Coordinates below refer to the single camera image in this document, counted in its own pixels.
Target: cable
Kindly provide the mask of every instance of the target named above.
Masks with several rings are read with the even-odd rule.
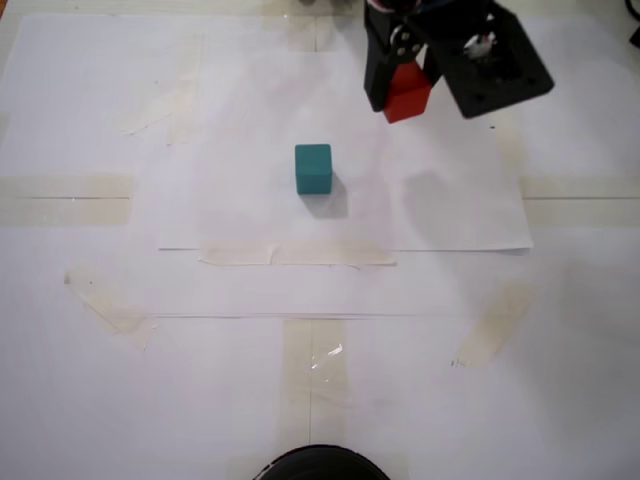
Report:
[[[633,6],[632,0],[624,0],[624,4],[627,6],[627,10],[629,10],[631,16],[640,22],[640,12]]]

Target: red cube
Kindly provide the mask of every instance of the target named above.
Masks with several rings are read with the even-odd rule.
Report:
[[[422,115],[430,93],[431,83],[415,61],[399,65],[384,106],[387,121],[394,123]]]

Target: white paper sheet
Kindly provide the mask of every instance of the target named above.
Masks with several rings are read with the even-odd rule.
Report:
[[[524,20],[556,82],[549,95],[511,111],[526,148],[522,173],[551,177],[544,182],[549,188],[537,185],[527,194],[560,196],[566,191],[573,196],[577,191],[582,197],[615,197],[626,192],[637,197],[640,56],[628,43],[636,27],[629,26],[626,15],[575,13]],[[581,178],[586,188],[580,188]],[[626,185],[616,183],[621,178]]]
[[[517,185],[502,172],[486,119],[463,120],[442,83],[424,116],[390,126],[362,89],[360,22],[308,22],[296,38],[322,39],[309,53],[292,51],[288,22],[26,18],[0,90],[0,108],[12,115],[0,173],[81,174],[110,164],[114,173],[144,174],[135,208],[153,217],[163,247],[531,246]],[[166,145],[171,119],[122,135],[123,119],[179,88],[181,46],[194,35],[202,35],[203,52],[189,142]],[[332,146],[334,192],[299,197],[294,147],[319,142]]]

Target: clear tape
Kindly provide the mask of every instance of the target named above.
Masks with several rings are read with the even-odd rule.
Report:
[[[283,387],[277,454],[309,444],[345,442],[349,402],[344,322],[283,322]]]

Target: white table surface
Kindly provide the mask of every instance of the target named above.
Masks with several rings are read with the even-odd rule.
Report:
[[[621,1],[531,3],[508,5],[590,16],[621,43],[636,26]],[[36,12],[307,13],[275,0],[13,0],[0,64]],[[640,54],[621,64],[639,80]],[[497,130],[516,114],[497,114]],[[544,171],[522,130],[505,130],[506,164]],[[566,167],[553,198],[525,200],[528,254],[404,253],[392,269],[214,269],[158,252],[143,230],[2,229],[0,478],[240,480],[305,442],[356,449],[394,479],[638,478],[640,199],[562,198],[572,174],[584,178]],[[78,264],[156,317],[144,353],[63,285]],[[452,368],[514,282],[534,303],[502,351]],[[320,319],[295,321],[309,316]]]

